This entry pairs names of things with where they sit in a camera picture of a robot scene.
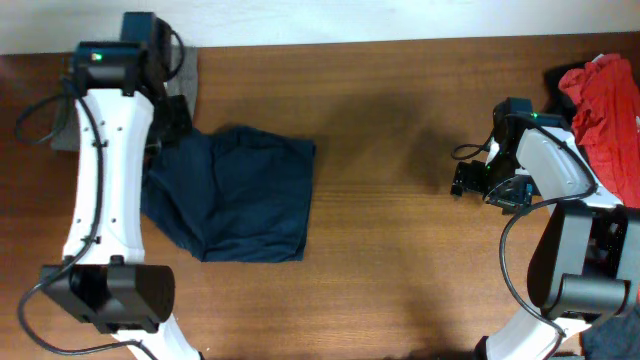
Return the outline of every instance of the wooden table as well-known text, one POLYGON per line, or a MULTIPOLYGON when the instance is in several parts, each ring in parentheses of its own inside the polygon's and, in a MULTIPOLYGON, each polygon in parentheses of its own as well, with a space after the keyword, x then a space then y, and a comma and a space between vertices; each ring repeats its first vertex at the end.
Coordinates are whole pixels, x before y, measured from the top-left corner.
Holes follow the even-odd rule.
MULTIPOLYGON (((473 348, 518 305, 498 264, 507 218, 473 196, 449 195, 456 166, 449 151, 482 142, 493 106, 507 96, 541 109, 543 70, 614 51, 638 69, 638 43, 635 33, 202 49, 200 130, 246 124, 311 138, 318 152, 303 262, 200 263, 143 218, 147 262, 175 272, 174 311, 187 338, 207 359, 381 359, 412 351, 430 358, 473 348)), ((56 90, 64 58, 0 57, 6 359, 58 358, 21 332, 15 305, 40 266, 60 260, 77 155, 19 145, 11 129, 27 104, 56 90)), ((33 121, 48 123, 51 114, 33 121)), ((545 211, 527 217, 510 238, 510 269, 523 292, 547 219, 545 211)), ((28 315, 64 347, 111 340, 43 296, 28 315)), ((563 349, 579 351, 578 341, 563 349)))

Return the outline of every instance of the white wall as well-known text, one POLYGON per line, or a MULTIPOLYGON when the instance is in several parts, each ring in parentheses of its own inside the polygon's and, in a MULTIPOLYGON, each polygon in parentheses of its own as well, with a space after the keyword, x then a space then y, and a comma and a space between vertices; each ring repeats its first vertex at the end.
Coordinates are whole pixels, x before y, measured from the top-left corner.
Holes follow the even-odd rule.
POLYGON ((0 53, 68 51, 154 11, 197 46, 640 29, 640 0, 2 0, 0 53))

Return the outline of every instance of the red cloth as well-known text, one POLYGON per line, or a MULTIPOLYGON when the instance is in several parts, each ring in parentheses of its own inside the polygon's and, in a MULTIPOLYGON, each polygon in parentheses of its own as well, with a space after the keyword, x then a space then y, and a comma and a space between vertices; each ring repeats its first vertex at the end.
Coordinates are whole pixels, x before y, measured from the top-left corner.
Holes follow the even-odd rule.
POLYGON ((559 88, 578 109, 571 127, 598 179, 626 206, 640 208, 640 92, 629 61, 605 55, 567 72, 559 88))

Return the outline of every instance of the wire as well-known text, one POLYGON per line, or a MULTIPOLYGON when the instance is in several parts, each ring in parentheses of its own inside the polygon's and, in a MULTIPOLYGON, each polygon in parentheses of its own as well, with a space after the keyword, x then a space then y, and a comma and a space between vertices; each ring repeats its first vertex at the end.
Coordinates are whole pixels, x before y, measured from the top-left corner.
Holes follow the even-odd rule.
POLYGON ((509 119, 518 119, 518 120, 522 120, 522 121, 526 122, 527 124, 529 124, 530 126, 535 128, 536 130, 540 131, 543 135, 545 135, 551 141, 553 141, 562 150, 567 152, 567 154, 578 164, 578 166, 581 168, 581 170, 584 172, 584 174, 587 176, 587 178, 591 182, 591 185, 589 186, 589 188, 585 192, 582 192, 582 193, 579 193, 579 194, 575 194, 575 195, 567 195, 567 196, 561 196, 561 197, 557 197, 557 198, 553 198, 553 199, 548 199, 548 200, 544 200, 544 201, 538 202, 538 203, 536 203, 534 205, 531 205, 529 207, 521 208, 509 220, 507 225, 504 227, 504 230, 502 231, 502 235, 500 236, 500 248, 499 248, 500 270, 502 271, 502 276, 504 278, 505 283, 507 284, 507 288, 509 289, 509 292, 511 292, 511 295, 518 302, 518 304, 520 304, 520 306, 523 309, 525 309, 531 316, 533 316, 537 320, 539 320, 539 321, 541 321, 541 322, 553 327, 556 330, 556 332, 558 333, 558 338, 556 340, 556 346, 554 346, 554 348, 547 355, 547 357, 545 357, 545 359, 548 359, 549 357, 551 357, 556 352, 556 350, 558 349, 558 347, 562 343, 562 339, 564 339, 567 336, 567 334, 564 332, 564 329, 562 327, 560 327, 558 324, 556 324, 553 321, 551 321, 549 319, 546 319, 542 315, 538 314, 533 308, 531 308, 531 306, 529 306, 529 304, 527 304, 522 299, 522 296, 520 296, 520 294, 518 294, 518 291, 516 290, 515 286, 511 282, 511 278, 509 277, 509 272, 507 270, 507 259, 506 259, 507 237, 508 237, 509 231, 511 230, 513 225, 515 225, 515 223, 520 218, 528 215, 529 213, 531 213, 534 210, 537 210, 537 209, 540 209, 540 208, 543 208, 543 207, 546 207, 546 206, 549 206, 549 205, 556 204, 556 203, 558 203, 560 201, 584 199, 584 198, 586 198, 586 197, 588 197, 588 196, 590 196, 590 195, 592 195, 593 193, 596 192, 596 190, 598 188, 598 183, 596 182, 595 177, 593 176, 593 174, 591 173, 591 171, 589 170, 587 165, 580 159, 580 157, 578 157, 578 155, 573 150, 571 150, 571 148, 569 148, 569 146, 567 145, 566 142, 560 141, 557 137, 555 137, 549 131, 545 130, 542 126, 540 126, 538 123, 533 121, 530 117, 526 117, 526 116, 523 116, 523 115, 517 115, 517 114, 509 114, 509 115, 505 116, 505 119, 508 119, 508 118, 509 119))
POLYGON ((176 77, 176 75, 178 75, 178 73, 180 72, 180 69, 182 69, 182 65, 184 64, 184 56, 186 53, 184 48, 184 43, 182 42, 182 38, 180 38, 180 35, 178 35, 178 33, 175 32, 173 29, 171 29, 171 35, 175 36, 176 40, 178 40, 178 44, 180 44, 180 61, 178 61, 178 65, 176 66, 176 68, 169 72, 169 75, 167 76, 167 81, 173 79, 174 77, 176 77))
POLYGON ((93 117, 93 114, 91 113, 91 110, 87 106, 87 103, 84 101, 82 96, 80 96, 80 94, 78 93, 78 90, 75 88, 75 85, 71 82, 71 80, 63 78, 62 84, 65 89, 65 94, 66 93, 70 94, 73 98, 78 100, 78 102, 82 106, 82 109, 84 110, 85 114, 87 115, 87 118, 89 119, 89 123, 91 124, 91 130, 95 138, 94 145, 96 148, 97 168, 98 168, 97 186, 96 186, 96 206, 94 209, 93 222, 91 223, 89 234, 84 239, 82 239, 82 241, 84 241, 85 243, 82 249, 80 249, 80 251, 76 254, 76 256, 73 257, 73 259, 69 261, 66 265, 64 265, 61 269, 47 276, 46 278, 42 279, 36 285, 34 285, 29 291, 27 291, 24 295, 22 295, 22 298, 20 298, 20 301, 18 302, 18 308, 17 308, 18 322, 20 323, 20 326, 25 331, 25 333, 31 338, 31 340, 33 340, 36 344, 38 344, 43 349, 50 351, 54 354, 66 355, 66 356, 88 355, 88 354, 93 354, 100 351, 117 349, 124 346, 135 346, 139 348, 143 353, 145 353, 150 359, 157 360, 157 358, 149 351, 149 349, 147 349, 144 345, 142 345, 141 341, 136 341, 136 340, 116 342, 116 343, 99 345, 99 346, 94 346, 94 347, 79 349, 79 350, 61 349, 59 347, 49 344, 47 341, 45 341, 40 336, 38 336, 35 333, 35 331, 31 328, 31 326, 29 325, 25 317, 25 311, 24 311, 25 306, 27 302, 33 297, 33 295, 35 295, 38 291, 48 287, 60 277, 66 275, 73 268, 73 266, 77 264, 78 261, 80 261, 80 259, 87 254, 87 252, 89 252, 91 245, 93 245, 94 242, 97 242, 96 235, 98 234, 98 226, 100 225, 100 217, 102 214, 102 197, 103 197, 103 188, 104 188, 104 157, 103 157, 104 155, 102 153, 103 145, 102 145, 102 140, 100 139, 98 125, 96 123, 96 120, 93 117))
POLYGON ((67 101, 67 99, 69 97, 70 97, 70 95, 67 93, 67 91, 64 91, 61 94, 56 94, 56 95, 50 96, 48 98, 44 98, 44 99, 38 101, 37 103, 27 107, 22 112, 22 114, 20 114, 18 119, 16 120, 16 127, 13 129, 13 134, 15 135, 16 140, 18 140, 19 142, 21 142, 23 144, 27 144, 27 145, 39 145, 39 144, 42 144, 42 143, 46 142, 47 140, 52 139, 56 135, 58 135, 64 129, 64 127, 67 125, 67 118, 69 117, 68 115, 70 113, 70 104, 67 101), (24 136, 22 136, 22 126, 23 126, 25 120, 27 120, 29 118, 29 116, 31 116, 31 114, 33 114, 34 112, 38 111, 40 108, 48 105, 51 102, 60 101, 60 100, 63 100, 65 102, 67 102, 67 104, 65 106, 65 112, 62 115, 62 121, 58 122, 58 124, 56 124, 54 126, 54 128, 51 130, 51 132, 49 134, 41 137, 40 139, 36 139, 36 140, 27 139, 24 136))
POLYGON ((491 130, 491 134, 489 134, 489 137, 487 138, 487 140, 482 145, 478 145, 478 144, 462 144, 462 145, 456 146, 455 148, 453 148, 453 150, 451 150, 451 158, 453 160, 459 160, 459 161, 469 160, 472 157, 477 156, 478 154, 480 154, 483 151, 489 151, 489 144, 491 143, 491 139, 493 138, 493 132, 494 132, 494 130, 491 130), (474 148, 474 149, 477 149, 477 150, 473 151, 472 153, 470 153, 468 155, 462 155, 462 156, 456 155, 458 153, 458 151, 460 151, 462 149, 466 149, 466 148, 474 148))

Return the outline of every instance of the dark blue cloth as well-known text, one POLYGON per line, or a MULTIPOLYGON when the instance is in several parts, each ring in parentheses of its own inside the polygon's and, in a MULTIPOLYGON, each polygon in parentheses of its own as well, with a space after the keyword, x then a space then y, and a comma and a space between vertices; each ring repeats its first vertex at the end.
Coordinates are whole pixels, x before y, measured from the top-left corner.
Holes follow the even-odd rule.
POLYGON ((201 261, 302 260, 315 146, 249 127, 197 130, 145 171, 141 210, 201 261))
POLYGON ((625 317, 583 332, 582 347, 587 360, 640 359, 640 305, 625 317))

